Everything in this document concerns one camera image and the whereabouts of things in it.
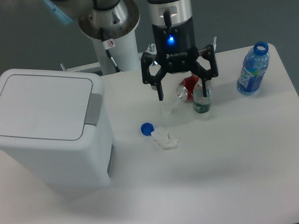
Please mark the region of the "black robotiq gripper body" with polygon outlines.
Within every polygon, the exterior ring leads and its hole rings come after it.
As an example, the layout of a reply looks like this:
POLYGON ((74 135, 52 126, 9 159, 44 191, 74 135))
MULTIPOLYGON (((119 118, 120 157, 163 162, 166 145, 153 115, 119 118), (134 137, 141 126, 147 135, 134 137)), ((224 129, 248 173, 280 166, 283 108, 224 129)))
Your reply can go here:
POLYGON ((163 71, 174 74, 190 70, 190 65, 197 59, 197 48, 193 19, 179 25, 152 25, 156 44, 156 61, 163 71))

